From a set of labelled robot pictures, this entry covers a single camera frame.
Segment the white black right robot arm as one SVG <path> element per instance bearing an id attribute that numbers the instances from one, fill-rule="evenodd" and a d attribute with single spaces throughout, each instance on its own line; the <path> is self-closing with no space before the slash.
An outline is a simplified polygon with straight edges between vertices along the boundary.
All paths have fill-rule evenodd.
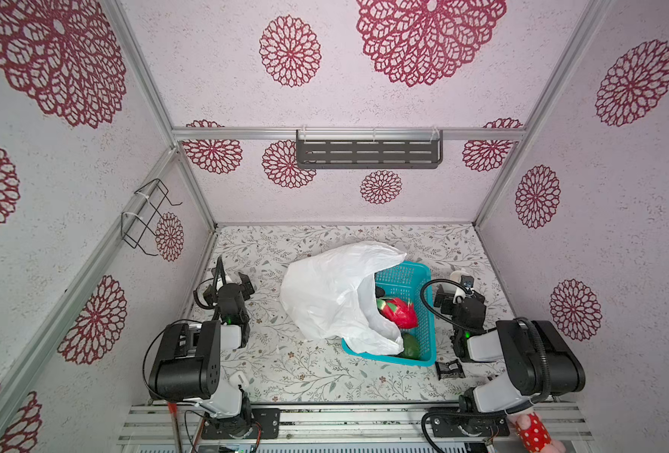
<path id="1" fill-rule="evenodd" d="M 427 311 L 453 327 L 457 364 L 505 365 L 504 375 L 467 390 L 456 410 L 437 410 L 438 415 L 466 421 L 501 419 L 551 396 L 584 390 L 585 369 L 552 322 L 516 317 L 486 330 L 483 295 L 451 279 L 425 282 L 419 297 Z"/>

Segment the red dragon fruit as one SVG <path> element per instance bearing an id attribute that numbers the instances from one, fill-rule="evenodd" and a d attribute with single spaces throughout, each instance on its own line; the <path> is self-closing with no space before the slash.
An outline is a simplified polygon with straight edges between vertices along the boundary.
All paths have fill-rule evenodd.
<path id="1" fill-rule="evenodd" d="M 419 319 L 412 302 L 396 297 L 377 299 L 379 313 L 394 323 L 400 330 L 411 330 L 419 326 Z"/>

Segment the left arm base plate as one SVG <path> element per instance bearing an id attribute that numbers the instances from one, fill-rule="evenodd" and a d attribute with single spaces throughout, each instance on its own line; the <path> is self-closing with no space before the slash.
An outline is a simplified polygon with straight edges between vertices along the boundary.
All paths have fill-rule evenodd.
<path id="1" fill-rule="evenodd" d="M 203 440 L 247 439 L 255 441 L 277 439 L 281 422 L 281 410 L 272 408 L 244 409 L 234 417 L 210 418 L 204 424 Z"/>

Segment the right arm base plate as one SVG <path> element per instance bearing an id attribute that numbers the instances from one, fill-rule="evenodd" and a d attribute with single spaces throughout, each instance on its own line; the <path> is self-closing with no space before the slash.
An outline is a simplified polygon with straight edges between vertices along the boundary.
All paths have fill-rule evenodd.
<path id="1" fill-rule="evenodd" d="M 427 422 L 434 436 L 450 437 L 508 437 L 510 429 L 505 417 L 481 413 L 460 413 L 455 408 L 432 409 Z"/>

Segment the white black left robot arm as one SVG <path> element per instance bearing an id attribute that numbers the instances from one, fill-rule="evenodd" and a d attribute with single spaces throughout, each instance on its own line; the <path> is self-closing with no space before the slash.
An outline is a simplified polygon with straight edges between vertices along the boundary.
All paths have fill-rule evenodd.
<path id="1" fill-rule="evenodd" d="M 224 376 L 221 354 L 249 343 L 246 302 L 255 289 L 249 276 L 229 276 L 222 258 L 208 282 L 204 291 L 194 291 L 194 302 L 212 318 L 166 326 L 153 340 L 158 345 L 153 364 L 142 366 L 143 383 L 151 398 L 192 405 L 220 434 L 243 438 L 254 428 L 253 411 L 244 385 Z"/>

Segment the white plastic bag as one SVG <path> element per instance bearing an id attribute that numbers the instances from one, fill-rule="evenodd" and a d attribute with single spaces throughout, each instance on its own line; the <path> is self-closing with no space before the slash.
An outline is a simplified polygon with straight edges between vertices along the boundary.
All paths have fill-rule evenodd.
<path id="1" fill-rule="evenodd" d="M 396 356 L 404 341 L 379 312 L 375 275 L 405 258 L 396 247 L 364 241 L 297 260 L 284 274 L 281 305 L 308 340 L 338 337 L 357 354 Z"/>

